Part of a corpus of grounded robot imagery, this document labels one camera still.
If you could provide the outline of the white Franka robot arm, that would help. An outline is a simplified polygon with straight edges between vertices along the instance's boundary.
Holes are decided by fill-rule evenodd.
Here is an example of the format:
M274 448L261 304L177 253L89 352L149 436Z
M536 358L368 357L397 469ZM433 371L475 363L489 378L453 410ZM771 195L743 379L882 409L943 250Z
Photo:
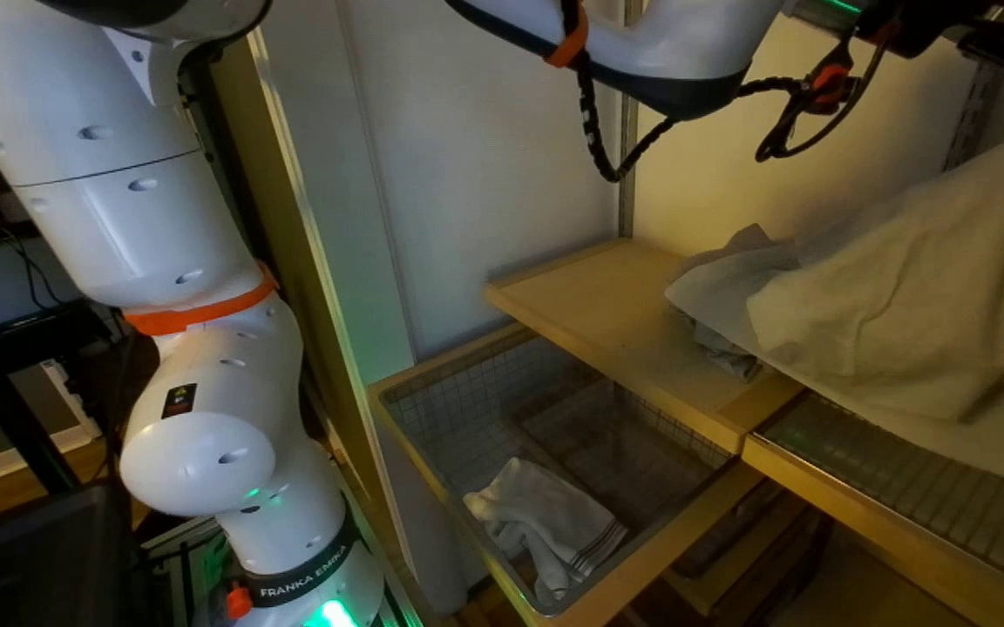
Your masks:
M282 378L300 329L243 245L177 99L196 54L276 0L0 0L0 173L73 285L160 347L126 487L211 516L243 568L236 627L393 627L379 562Z

